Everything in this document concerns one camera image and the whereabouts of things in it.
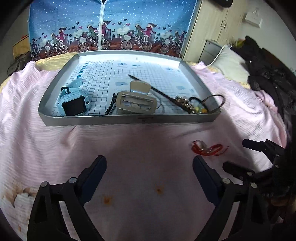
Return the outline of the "dark flower hair stick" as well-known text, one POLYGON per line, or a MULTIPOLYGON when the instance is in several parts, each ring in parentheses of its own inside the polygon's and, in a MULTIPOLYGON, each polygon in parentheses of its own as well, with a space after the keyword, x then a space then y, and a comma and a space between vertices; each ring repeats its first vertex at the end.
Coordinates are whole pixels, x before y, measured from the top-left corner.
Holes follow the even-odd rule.
POLYGON ((191 110, 190 108, 184 106, 183 104, 181 104, 180 102, 177 102, 175 99, 169 97, 168 95, 164 94, 163 92, 161 92, 160 90, 154 88, 153 86, 151 86, 151 89, 155 92, 157 92, 158 94, 160 94, 161 96, 165 97, 166 99, 168 99, 170 102, 172 102, 173 104, 177 105, 178 107, 180 107, 181 109, 183 109, 185 112, 189 113, 189 114, 194 114, 195 111, 191 110))

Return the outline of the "beige hair claw clip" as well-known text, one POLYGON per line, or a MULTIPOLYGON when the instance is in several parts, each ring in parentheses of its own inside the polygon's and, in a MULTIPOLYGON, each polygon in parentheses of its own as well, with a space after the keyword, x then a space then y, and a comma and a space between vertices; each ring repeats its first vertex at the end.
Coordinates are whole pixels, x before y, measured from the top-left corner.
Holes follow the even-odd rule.
POLYGON ((123 114, 154 114, 157 100, 149 96, 151 85, 141 80, 130 82, 129 91, 117 94, 116 108, 120 115, 123 114))

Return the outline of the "black clothes pile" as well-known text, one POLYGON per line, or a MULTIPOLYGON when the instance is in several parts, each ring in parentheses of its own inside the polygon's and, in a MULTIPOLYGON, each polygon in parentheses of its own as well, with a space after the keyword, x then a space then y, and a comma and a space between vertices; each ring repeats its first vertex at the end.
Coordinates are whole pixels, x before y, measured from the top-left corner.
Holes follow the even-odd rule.
POLYGON ((285 64, 249 36, 231 47, 242 57, 249 72, 248 84, 254 91, 269 94, 288 130, 295 116, 295 74, 285 64))

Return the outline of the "pink bed blanket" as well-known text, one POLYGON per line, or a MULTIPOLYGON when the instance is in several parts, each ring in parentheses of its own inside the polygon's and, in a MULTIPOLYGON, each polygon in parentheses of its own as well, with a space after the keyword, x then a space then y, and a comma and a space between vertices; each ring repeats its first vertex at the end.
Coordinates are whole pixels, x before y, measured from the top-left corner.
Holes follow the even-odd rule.
POLYGON ((265 92, 246 89, 203 63, 193 70, 226 98, 212 123, 46 126, 38 105, 56 72, 30 62, 13 74, 1 92, 1 211, 19 237, 27 238, 43 181, 64 183, 103 155, 107 170, 85 208, 105 240, 194 240, 214 207, 192 170, 191 143, 227 148, 206 158, 220 174, 227 160, 261 171, 269 160, 243 148, 242 140, 285 146, 287 134, 265 92))

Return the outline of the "white pillow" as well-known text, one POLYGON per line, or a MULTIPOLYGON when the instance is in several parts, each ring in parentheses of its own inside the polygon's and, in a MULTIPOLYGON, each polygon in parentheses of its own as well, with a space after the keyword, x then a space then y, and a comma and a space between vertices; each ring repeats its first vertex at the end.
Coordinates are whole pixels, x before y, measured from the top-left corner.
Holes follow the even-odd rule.
POLYGON ((237 53, 224 45, 215 59, 209 64, 219 70, 227 79, 236 81, 240 84, 248 84, 248 72, 245 60, 237 53))

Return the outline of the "grey bedside drawer cabinet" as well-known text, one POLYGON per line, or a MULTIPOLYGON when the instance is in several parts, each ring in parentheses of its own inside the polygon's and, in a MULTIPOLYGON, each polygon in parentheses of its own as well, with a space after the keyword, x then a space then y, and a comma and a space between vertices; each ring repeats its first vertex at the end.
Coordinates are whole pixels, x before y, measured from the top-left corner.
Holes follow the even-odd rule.
POLYGON ((205 65, 211 64, 216 56, 220 53, 222 46, 212 40, 206 40, 199 62, 203 62, 205 65))

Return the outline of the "light blue smart watch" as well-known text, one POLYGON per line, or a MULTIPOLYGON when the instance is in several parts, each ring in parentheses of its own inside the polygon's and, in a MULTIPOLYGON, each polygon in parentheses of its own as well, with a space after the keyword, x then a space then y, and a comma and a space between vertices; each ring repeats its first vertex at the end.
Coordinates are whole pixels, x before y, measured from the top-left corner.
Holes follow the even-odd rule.
POLYGON ((70 84, 61 87, 57 101, 58 112, 62 116, 79 116, 86 114, 91 108, 89 94, 80 87, 81 78, 76 78, 70 84))

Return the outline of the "white paper bag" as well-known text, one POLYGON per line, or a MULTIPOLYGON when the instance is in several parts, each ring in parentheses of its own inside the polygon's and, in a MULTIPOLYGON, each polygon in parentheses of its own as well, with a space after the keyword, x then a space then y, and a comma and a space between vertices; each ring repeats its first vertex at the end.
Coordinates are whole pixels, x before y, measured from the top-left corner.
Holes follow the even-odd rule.
POLYGON ((244 21, 257 28, 261 28, 263 19, 259 16, 258 8, 255 8, 254 11, 246 14, 244 21))

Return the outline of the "beige wooden wardrobe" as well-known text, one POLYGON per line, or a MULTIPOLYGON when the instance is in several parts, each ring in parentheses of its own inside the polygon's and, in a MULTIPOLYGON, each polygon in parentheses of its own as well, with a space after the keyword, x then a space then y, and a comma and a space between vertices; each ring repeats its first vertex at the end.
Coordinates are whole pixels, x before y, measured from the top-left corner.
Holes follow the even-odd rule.
POLYGON ((215 1, 201 1, 193 18, 182 59, 199 62, 207 40, 225 45, 235 39, 243 20, 247 1, 234 0, 224 8, 215 1))

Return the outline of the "grey shallow tray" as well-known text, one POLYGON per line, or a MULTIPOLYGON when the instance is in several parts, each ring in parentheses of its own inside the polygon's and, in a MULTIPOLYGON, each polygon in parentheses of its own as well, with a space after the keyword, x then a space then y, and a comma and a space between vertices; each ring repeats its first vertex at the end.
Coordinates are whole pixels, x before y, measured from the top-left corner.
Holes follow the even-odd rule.
POLYGON ((183 60, 124 50, 75 54, 38 108, 47 126, 203 123, 221 105, 183 60))

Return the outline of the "grey bag on floor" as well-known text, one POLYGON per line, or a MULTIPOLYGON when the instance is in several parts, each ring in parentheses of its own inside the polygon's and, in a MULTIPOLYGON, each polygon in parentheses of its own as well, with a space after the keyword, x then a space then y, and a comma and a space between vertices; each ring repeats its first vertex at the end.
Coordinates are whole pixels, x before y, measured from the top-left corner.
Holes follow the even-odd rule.
POLYGON ((32 61, 32 56, 30 51, 17 56, 9 66, 7 70, 7 75, 11 76, 13 73, 23 70, 26 64, 29 63, 30 61, 32 61))

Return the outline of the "yellow wooden box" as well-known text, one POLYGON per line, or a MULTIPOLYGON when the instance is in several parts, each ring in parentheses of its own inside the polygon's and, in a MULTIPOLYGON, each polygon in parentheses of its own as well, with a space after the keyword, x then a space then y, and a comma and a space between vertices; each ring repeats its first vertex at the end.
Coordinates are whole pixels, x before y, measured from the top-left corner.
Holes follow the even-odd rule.
POLYGON ((23 36, 17 43, 12 46, 13 57, 16 58, 21 54, 27 53, 30 51, 30 42, 29 36, 23 36))

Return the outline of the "blue fabric wardrobe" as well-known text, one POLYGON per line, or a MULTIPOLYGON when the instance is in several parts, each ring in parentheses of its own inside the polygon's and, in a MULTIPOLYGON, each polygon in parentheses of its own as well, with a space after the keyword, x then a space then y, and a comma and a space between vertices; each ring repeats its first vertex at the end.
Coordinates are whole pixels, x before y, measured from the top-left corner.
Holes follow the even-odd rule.
POLYGON ((180 56, 197 1, 33 1, 34 60, 69 52, 135 50, 180 56))

